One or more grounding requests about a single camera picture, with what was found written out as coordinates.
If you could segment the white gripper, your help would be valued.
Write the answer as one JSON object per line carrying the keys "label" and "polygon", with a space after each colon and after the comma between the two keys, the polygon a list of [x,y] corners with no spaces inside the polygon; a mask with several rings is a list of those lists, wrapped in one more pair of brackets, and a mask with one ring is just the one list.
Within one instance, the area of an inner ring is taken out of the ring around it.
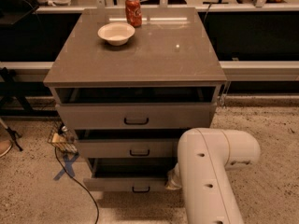
{"label": "white gripper", "polygon": [[176,164],[175,167],[167,173],[165,188],[169,190],[182,188],[178,164]]}

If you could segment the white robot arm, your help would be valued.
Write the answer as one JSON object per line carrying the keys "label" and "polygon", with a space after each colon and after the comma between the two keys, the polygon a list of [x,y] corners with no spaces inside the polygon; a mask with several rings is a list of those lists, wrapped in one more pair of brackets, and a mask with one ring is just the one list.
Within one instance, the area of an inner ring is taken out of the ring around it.
{"label": "white robot arm", "polygon": [[178,163],[166,187],[181,189],[188,224],[244,224],[226,172],[249,167],[258,141],[237,130],[194,128],[178,141]]}

